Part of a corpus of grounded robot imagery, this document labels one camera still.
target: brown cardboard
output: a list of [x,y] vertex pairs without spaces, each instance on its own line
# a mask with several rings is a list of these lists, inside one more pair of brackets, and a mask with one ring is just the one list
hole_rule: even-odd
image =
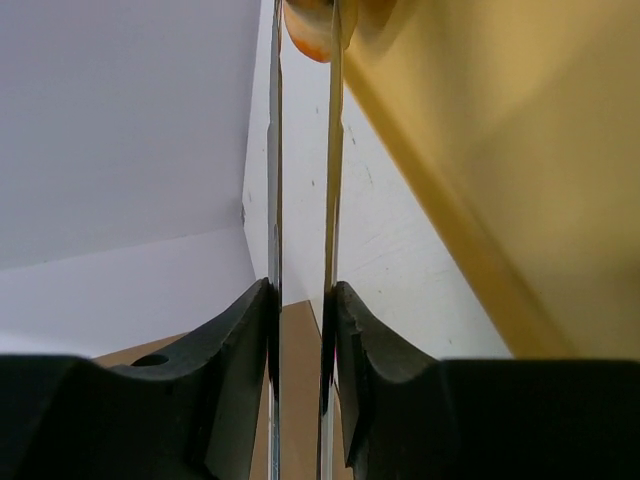
[[[311,479],[316,475],[320,335],[309,302],[285,307],[282,323],[282,479]],[[180,336],[176,335],[115,352],[99,357],[96,361],[104,366],[129,364],[168,345]],[[267,479],[268,403],[268,383],[265,376],[251,480]],[[340,411],[337,405],[335,411],[333,478],[335,480],[352,479],[351,471],[343,467],[344,451]]]

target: reflective metal surface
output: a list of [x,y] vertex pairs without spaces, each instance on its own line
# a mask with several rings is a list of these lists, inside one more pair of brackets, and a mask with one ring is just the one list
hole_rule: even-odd
[[269,86],[269,129],[267,131],[267,195],[269,283],[272,287],[274,318],[268,338],[269,365],[269,469],[270,480],[280,479],[280,393],[282,348],[282,70],[280,68],[280,19],[282,4],[275,0],[271,29]]
[[322,359],[318,416],[317,478],[329,480],[333,468],[333,402],[336,315],[333,290],[336,285],[340,190],[342,184],[342,22],[341,5],[333,4],[331,32],[331,84],[329,98],[329,140],[327,158],[327,217],[325,237],[324,302],[322,309]]

